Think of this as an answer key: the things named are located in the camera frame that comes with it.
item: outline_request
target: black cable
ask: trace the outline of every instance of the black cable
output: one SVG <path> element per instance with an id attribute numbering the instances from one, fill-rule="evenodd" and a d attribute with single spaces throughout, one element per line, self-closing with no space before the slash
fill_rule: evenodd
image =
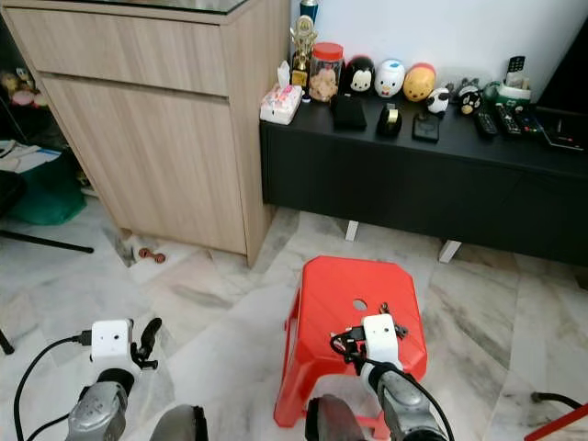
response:
<path id="1" fill-rule="evenodd" d="M 441 409 L 441 406 L 436 401 L 436 399 L 433 397 L 433 395 L 431 395 L 431 393 L 429 393 L 429 391 L 427 389 L 425 389 L 424 386 L 422 386 L 416 379 L 414 379 L 414 377 L 412 375 L 409 375 L 409 374 L 406 374 L 405 372 L 402 372 L 393 363 L 382 363 L 380 361 L 371 360 L 369 358 L 364 358 L 358 353 L 346 352 L 345 350 L 337 347 L 335 344 L 335 342 L 337 340 L 340 340 L 341 338 L 345 338 L 345 334 L 337 334 L 337 335 L 334 335 L 333 337 L 331 337 L 330 346 L 334 350 L 334 352 L 336 352 L 337 354 L 339 354 L 341 356 L 349 356 L 349 357 L 352 357 L 358 361 L 363 361 L 363 362 L 369 363 L 370 365 L 387 368 L 387 369 L 391 370 L 392 372 L 394 372 L 395 374 L 398 374 L 402 378 L 406 379 L 416 389 L 418 389 L 431 402 L 431 404 L 433 404 L 433 407 L 435 407 L 435 409 L 437 410 L 437 413 L 439 413 L 439 416 L 441 417 L 441 421 L 443 421 L 443 425 L 445 426 L 445 430 L 447 432 L 447 437 L 449 438 L 449 441 L 455 441 L 455 438 L 453 436 L 453 431 L 451 430 L 451 425 L 449 424 L 449 420 L 447 419 L 445 413 Z"/>
<path id="2" fill-rule="evenodd" d="M 70 414 L 66 413 L 65 415 L 62 415 L 59 418 L 55 418 L 53 421 L 49 421 L 48 423 L 45 423 L 40 428 L 38 428 L 35 432 L 33 432 L 33 435 L 29 436 L 27 438 L 27 441 L 33 441 L 33 439 L 35 439 L 37 437 L 37 435 L 40 434 L 43 430 L 48 429 L 52 425 L 56 425 L 57 423 L 60 423 L 63 420 L 66 420 L 68 416 L 70 416 Z"/>
<path id="3" fill-rule="evenodd" d="M 49 351 L 52 350 L 55 346 L 63 345 L 64 343 L 72 343 L 78 341 L 78 335 L 63 338 L 62 340 L 58 340 L 57 342 L 51 343 L 45 349 L 40 351 L 40 353 L 35 357 L 35 359 L 28 365 L 27 370 L 25 371 L 25 375 L 22 376 L 20 383 L 18 383 L 17 394 L 15 395 L 15 405 L 14 405 L 14 417 L 15 417 L 15 428 L 17 430 L 17 441 L 25 441 L 25 437 L 22 433 L 22 425 L 20 424 L 20 396 L 22 395 L 22 390 L 25 387 L 25 383 L 27 382 L 27 378 L 30 375 L 30 372 L 33 368 L 39 363 L 39 360 L 47 354 Z"/>
<path id="4" fill-rule="evenodd" d="M 534 402 L 541 402 L 541 401 L 559 401 L 567 404 L 572 409 L 580 409 L 582 405 L 573 400 L 570 397 L 566 397 L 565 395 L 560 395 L 558 393 L 548 393 L 548 392 L 533 392 L 531 394 L 531 400 Z"/>

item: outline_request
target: black chair leg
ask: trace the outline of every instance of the black chair leg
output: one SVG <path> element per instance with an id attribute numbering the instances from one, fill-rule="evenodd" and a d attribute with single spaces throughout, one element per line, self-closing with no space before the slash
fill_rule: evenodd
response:
<path id="1" fill-rule="evenodd" d="M 531 400 L 533 402 L 559 401 L 567 404 L 572 409 L 580 409 L 582 407 L 582 405 L 576 400 L 573 400 L 570 397 L 566 397 L 565 395 L 559 395 L 558 393 L 533 392 L 531 394 Z"/>
<path id="2" fill-rule="evenodd" d="M 27 234 L 20 234 L 19 232 L 7 232 L 6 230 L 0 230 L 0 237 L 6 237 L 7 239 L 13 239 L 15 241 L 36 243 L 38 245 L 52 246 L 55 248 L 63 248 L 64 250 L 80 251 L 82 253 L 92 254 L 94 248 L 88 246 L 73 245 L 71 243 L 50 241 L 49 239 L 42 239 L 40 237 L 29 236 Z"/>
<path id="3" fill-rule="evenodd" d="M 8 343 L 8 340 L 6 340 L 6 337 L 1 329 L 0 329 L 0 346 L 2 346 L 2 350 L 4 351 L 4 353 L 6 355 L 10 355 L 13 352 L 15 352 L 15 348 L 12 347 L 12 345 L 10 343 Z"/>

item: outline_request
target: glass tabletop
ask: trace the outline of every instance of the glass tabletop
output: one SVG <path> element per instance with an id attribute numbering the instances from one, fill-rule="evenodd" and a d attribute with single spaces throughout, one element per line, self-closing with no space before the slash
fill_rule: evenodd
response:
<path id="1" fill-rule="evenodd" d="M 247 0 L 72 0 L 79 3 L 104 3 L 119 6 L 147 6 L 164 9 L 202 12 L 205 14 L 229 14 Z"/>

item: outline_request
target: black cable cord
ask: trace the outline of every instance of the black cable cord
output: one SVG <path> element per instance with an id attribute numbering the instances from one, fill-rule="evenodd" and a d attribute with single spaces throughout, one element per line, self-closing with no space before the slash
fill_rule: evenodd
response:
<path id="1" fill-rule="evenodd" d="M 416 379 L 414 379 L 414 377 L 412 375 L 409 375 L 409 374 L 406 374 L 405 372 L 402 372 L 393 363 L 382 363 L 380 361 L 371 360 L 369 358 L 364 358 L 358 353 L 346 352 L 344 349 L 341 349 L 340 347 L 338 347 L 335 344 L 335 342 L 337 340 L 341 340 L 342 338 L 345 338 L 345 334 L 337 334 L 337 335 L 334 335 L 333 337 L 331 337 L 330 345 L 331 345 L 331 348 L 334 350 L 334 352 L 336 352 L 337 354 L 339 354 L 341 356 L 349 356 L 349 357 L 352 357 L 358 361 L 363 361 L 363 362 L 369 363 L 370 365 L 388 368 L 389 370 L 391 370 L 395 374 L 398 374 L 402 378 L 406 379 L 416 389 L 418 389 L 431 402 L 431 404 L 433 404 L 433 407 L 435 407 L 435 409 L 437 410 L 437 413 L 439 413 L 439 416 L 441 417 L 441 421 L 443 421 L 443 425 L 445 426 L 445 430 L 447 432 L 447 437 L 449 438 L 449 441 L 455 441 L 455 438 L 453 436 L 453 431 L 451 430 L 451 425 L 449 424 L 449 420 L 447 419 L 445 413 L 441 409 L 441 406 L 436 401 L 436 399 L 433 397 L 433 395 L 431 395 L 431 393 L 429 393 L 429 391 L 427 389 L 425 389 L 424 386 L 422 386 Z"/>
<path id="2" fill-rule="evenodd" d="M 22 425 L 20 423 L 20 396 L 22 395 L 22 390 L 25 387 L 25 383 L 27 382 L 28 376 L 33 368 L 39 363 L 39 360 L 47 354 L 49 351 L 52 350 L 55 346 L 63 345 L 65 343 L 72 343 L 78 342 L 79 335 L 75 335 L 68 338 L 63 338 L 62 340 L 58 340 L 57 342 L 51 343 L 45 349 L 39 352 L 39 354 L 35 357 L 35 359 L 28 365 L 25 374 L 22 376 L 20 383 L 18 383 L 17 394 L 15 395 L 15 405 L 14 405 L 14 417 L 15 417 L 15 428 L 17 430 L 17 441 L 25 441 L 25 437 L 22 433 Z"/>
<path id="3" fill-rule="evenodd" d="M 38 428 L 35 432 L 33 432 L 33 434 L 27 438 L 27 441 L 33 441 L 33 439 L 35 439 L 37 437 L 37 435 L 40 434 L 43 430 L 48 429 L 52 425 L 56 425 L 57 423 L 60 423 L 63 420 L 66 420 L 68 416 L 70 416 L 70 414 L 66 413 L 65 415 L 62 415 L 59 418 L 55 418 L 53 421 L 49 421 L 48 423 L 45 423 L 40 428 Z"/>

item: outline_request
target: tissue box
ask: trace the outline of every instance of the tissue box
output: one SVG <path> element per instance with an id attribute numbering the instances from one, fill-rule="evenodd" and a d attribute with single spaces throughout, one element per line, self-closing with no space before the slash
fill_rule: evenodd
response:
<path id="1" fill-rule="evenodd" d="M 301 99 L 302 87 L 299 85 L 287 85 L 281 88 L 276 84 L 264 96 L 259 118 L 264 121 L 288 125 L 294 118 Z"/>

